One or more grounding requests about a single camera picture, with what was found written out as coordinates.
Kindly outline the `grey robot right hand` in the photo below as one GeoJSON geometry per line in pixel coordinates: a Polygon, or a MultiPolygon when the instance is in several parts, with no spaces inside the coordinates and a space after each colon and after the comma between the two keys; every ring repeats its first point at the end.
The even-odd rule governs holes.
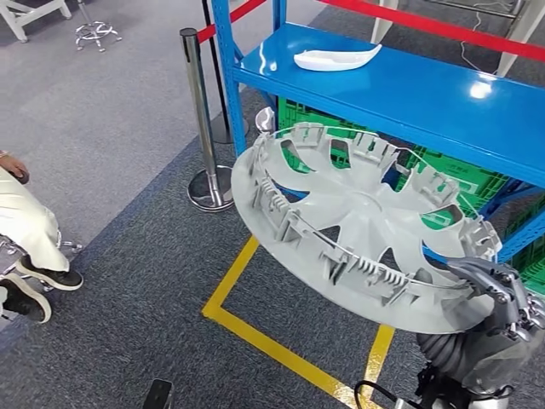
{"type": "Polygon", "coordinates": [[[449,375],[477,394],[509,384],[544,339],[544,304],[506,264],[452,258],[448,268],[493,302],[491,312],[464,335],[460,363],[449,375]]]}

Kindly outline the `person's hand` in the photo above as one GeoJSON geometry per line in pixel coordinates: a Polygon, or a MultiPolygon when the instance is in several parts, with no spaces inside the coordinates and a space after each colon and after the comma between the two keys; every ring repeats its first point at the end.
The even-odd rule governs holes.
{"type": "Polygon", "coordinates": [[[29,173],[23,162],[17,158],[12,157],[5,151],[1,151],[0,162],[2,168],[11,172],[17,178],[21,178],[29,173]]]}

